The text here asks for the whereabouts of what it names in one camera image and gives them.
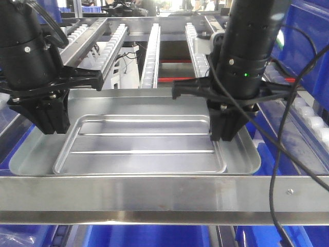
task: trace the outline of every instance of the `blue bin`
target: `blue bin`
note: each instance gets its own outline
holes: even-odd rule
[[[60,10],[62,13],[71,13],[71,9],[70,9],[70,8],[59,7],[59,10]]]
[[[91,225],[83,247],[210,247],[206,226]]]
[[[91,6],[91,7],[87,7],[87,6],[83,6],[82,7],[82,12],[85,13],[101,13],[101,7],[97,7],[97,6]]]
[[[320,51],[329,43],[329,1],[293,0],[286,23],[305,31]],[[313,58],[313,51],[308,40],[300,33],[287,28],[283,30],[285,37],[283,50],[276,46],[272,55],[297,75]],[[320,59],[316,67],[303,78],[302,85],[325,109],[329,110],[329,54]]]
[[[51,246],[56,230],[52,225],[0,225],[1,247]]]
[[[58,9],[57,0],[38,0],[38,3],[51,15],[58,23],[62,22],[61,13]],[[39,17],[40,23],[45,23],[43,18]]]

